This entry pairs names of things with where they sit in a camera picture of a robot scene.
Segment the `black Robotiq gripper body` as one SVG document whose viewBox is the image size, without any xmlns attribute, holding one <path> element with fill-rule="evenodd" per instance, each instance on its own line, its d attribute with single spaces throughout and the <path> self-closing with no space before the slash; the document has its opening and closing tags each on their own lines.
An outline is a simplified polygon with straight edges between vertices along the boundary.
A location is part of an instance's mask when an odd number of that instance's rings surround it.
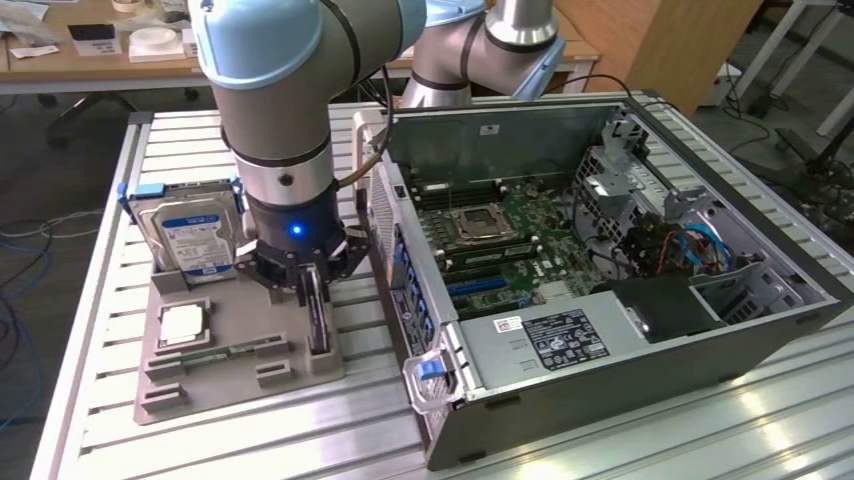
<svg viewBox="0 0 854 480">
<path fill-rule="evenodd" d="M 257 241 L 298 256 L 299 267 L 325 260 L 325 243 L 343 228 L 339 218 L 338 198 L 334 186 L 318 197 L 299 205 L 275 205 L 246 195 L 249 213 L 253 216 Z"/>
</svg>

